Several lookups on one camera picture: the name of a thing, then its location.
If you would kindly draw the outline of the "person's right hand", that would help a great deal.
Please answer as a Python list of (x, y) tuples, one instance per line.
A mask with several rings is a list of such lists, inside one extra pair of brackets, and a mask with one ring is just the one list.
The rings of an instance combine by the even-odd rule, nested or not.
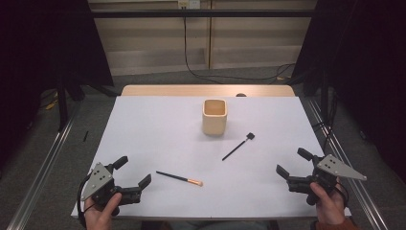
[(319, 197), (316, 204), (318, 221), (322, 224), (338, 225), (345, 220), (344, 201), (340, 195), (329, 195), (319, 184), (312, 182), (310, 188)]

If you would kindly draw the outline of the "black metal stand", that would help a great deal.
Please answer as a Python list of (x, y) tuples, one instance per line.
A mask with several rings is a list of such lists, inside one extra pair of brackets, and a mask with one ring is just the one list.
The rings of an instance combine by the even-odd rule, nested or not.
[(322, 78), (322, 86), (321, 86), (321, 113), (323, 122), (328, 124), (328, 75), (327, 71), (323, 71), (323, 78)]
[(69, 121), (66, 94), (69, 94), (76, 102), (82, 101), (84, 99), (84, 92), (81, 89), (83, 85), (88, 85), (107, 97), (119, 96), (119, 93), (107, 89), (102, 84), (78, 74), (59, 74), (56, 78), (56, 92), (59, 103), (59, 131), (65, 129)]

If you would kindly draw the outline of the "makeup brush with orange bristles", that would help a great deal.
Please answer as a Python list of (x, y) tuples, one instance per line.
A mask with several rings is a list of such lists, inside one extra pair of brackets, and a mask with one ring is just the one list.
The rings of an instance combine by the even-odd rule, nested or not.
[(188, 183), (197, 185), (199, 187), (203, 186), (203, 182), (199, 181), (199, 180), (194, 180), (194, 179), (190, 179), (190, 178), (186, 178), (186, 177), (182, 177), (182, 176), (179, 176), (179, 175), (174, 175), (174, 174), (170, 174), (170, 173), (166, 173), (166, 172), (156, 171), (156, 173), (161, 174), (161, 175), (166, 176), (166, 177), (174, 178), (174, 179), (177, 179), (177, 180), (186, 181)]

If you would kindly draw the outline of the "white wall outlet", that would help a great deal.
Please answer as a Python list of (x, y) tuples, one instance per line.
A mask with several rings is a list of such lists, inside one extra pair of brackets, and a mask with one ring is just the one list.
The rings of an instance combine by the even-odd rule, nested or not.
[(200, 0), (177, 0), (180, 10), (199, 10), (201, 7)]

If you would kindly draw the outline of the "black curtain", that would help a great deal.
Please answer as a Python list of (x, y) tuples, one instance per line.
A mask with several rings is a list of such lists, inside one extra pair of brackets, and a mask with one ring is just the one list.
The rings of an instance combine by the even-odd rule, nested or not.
[(292, 80), (333, 87), (406, 183), (406, 0), (317, 0)]
[(0, 0), (0, 168), (60, 81), (113, 83), (88, 0)]

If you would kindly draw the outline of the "black horizontal bar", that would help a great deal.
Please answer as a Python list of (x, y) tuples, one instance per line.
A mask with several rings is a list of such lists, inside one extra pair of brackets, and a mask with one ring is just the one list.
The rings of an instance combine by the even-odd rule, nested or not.
[(169, 18), (169, 17), (311, 17), (311, 10), (145, 10), (92, 11), (95, 18)]

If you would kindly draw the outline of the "black square-headed makeup brush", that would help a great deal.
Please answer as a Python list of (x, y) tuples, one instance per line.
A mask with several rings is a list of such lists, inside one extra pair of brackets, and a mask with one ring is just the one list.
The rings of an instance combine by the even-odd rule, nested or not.
[(240, 142), (235, 148), (233, 148), (229, 153), (227, 153), (224, 157), (222, 157), (221, 161), (226, 160), (228, 157), (230, 157), (236, 150), (238, 150), (242, 145), (244, 145), (247, 141), (253, 140), (255, 138), (255, 134), (252, 132), (249, 132), (245, 139)]

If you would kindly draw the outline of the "person's left hand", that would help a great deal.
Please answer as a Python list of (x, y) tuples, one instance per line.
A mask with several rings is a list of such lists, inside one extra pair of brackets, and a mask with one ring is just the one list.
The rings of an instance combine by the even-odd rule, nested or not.
[(85, 200), (85, 223), (87, 230), (111, 230), (112, 229), (112, 213), (118, 207), (122, 195), (114, 194), (107, 205), (101, 209), (95, 201), (89, 197)]

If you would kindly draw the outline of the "aluminium floor rail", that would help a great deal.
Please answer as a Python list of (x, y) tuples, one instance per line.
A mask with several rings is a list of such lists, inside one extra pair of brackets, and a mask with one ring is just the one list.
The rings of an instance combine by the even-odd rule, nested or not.
[(72, 114), (68, 118), (66, 124), (57, 133), (56, 138), (49, 149), (46, 158), (39, 169), (39, 172), (34, 178), (34, 182), (30, 186), (28, 192), (24, 196), (22, 202), (14, 213), (10, 224), (6, 230), (24, 230), (27, 222), (34, 210), (34, 207), (43, 191), (45, 183), (54, 167), (54, 164), (70, 134), (72, 125), (78, 115), (80, 106), (75, 106)]
[[(333, 132), (333, 129), (330, 126), (327, 126), (325, 120), (322, 118), (320, 106), (314, 99), (308, 99), (307, 104), (311, 110), (312, 116), (317, 121), (318, 127), (323, 132), (323, 135), (327, 141), (327, 146), (330, 150), (332, 150), (332, 154), (338, 159), (342, 160), (344, 163), (351, 166), (351, 162), (335, 133)], [(360, 180), (349, 179), (348, 183), (350, 184), (351, 190), (364, 211), (372, 230), (389, 230), (363, 182)]]

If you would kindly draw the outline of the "white table sheet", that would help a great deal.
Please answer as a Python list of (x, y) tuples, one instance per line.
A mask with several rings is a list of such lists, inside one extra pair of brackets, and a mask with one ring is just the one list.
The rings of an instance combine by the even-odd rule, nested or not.
[[(138, 204), (120, 209), (135, 219), (283, 219), (316, 214), (304, 194), (291, 193), (278, 165), (296, 176), (313, 166), (298, 153), (323, 153), (297, 97), (229, 97), (225, 132), (202, 131), (201, 97), (129, 97), (116, 100), (94, 160), (128, 162), (117, 185), (135, 186), (151, 174)], [(255, 134), (226, 160), (227, 153)], [(203, 186), (156, 173), (199, 180)]]

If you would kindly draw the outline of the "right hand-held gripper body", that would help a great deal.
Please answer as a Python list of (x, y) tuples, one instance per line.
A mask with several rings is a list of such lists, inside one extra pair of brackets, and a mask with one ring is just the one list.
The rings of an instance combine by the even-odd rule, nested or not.
[(367, 177), (352, 167), (346, 165), (341, 160), (329, 154), (324, 157), (313, 155), (310, 160), (313, 164), (312, 175), (307, 177), (291, 176), (286, 180), (290, 192), (307, 194), (306, 202), (313, 206), (319, 201), (310, 189), (310, 183), (318, 183), (328, 194), (332, 191), (338, 192), (336, 185), (338, 177), (346, 177), (366, 181)]

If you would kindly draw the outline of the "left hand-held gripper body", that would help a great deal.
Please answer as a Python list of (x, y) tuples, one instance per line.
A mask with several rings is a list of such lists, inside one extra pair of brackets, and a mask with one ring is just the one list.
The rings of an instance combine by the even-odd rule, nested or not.
[(84, 201), (91, 197), (97, 205), (104, 208), (114, 194), (120, 193), (122, 199), (118, 207), (112, 213), (113, 216), (117, 216), (120, 213), (120, 206), (139, 203), (141, 201), (142, 190), (139, 187), (122, 188), (116, 186), (112, 165), (113, 164), (109, 164), (105, 166), (101, 162), (96, 164), (95, 168), (90, 172), (88, 183), (80, 196), (80, 200)]

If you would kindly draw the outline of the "beige square cup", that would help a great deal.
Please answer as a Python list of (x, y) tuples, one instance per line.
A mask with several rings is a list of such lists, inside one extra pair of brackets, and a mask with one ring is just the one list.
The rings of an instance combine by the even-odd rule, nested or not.
[(227, 116), (225, 100), (205, 100), (202, 106), (202, 131), (207, 135), (222, 135), (226, 128)]

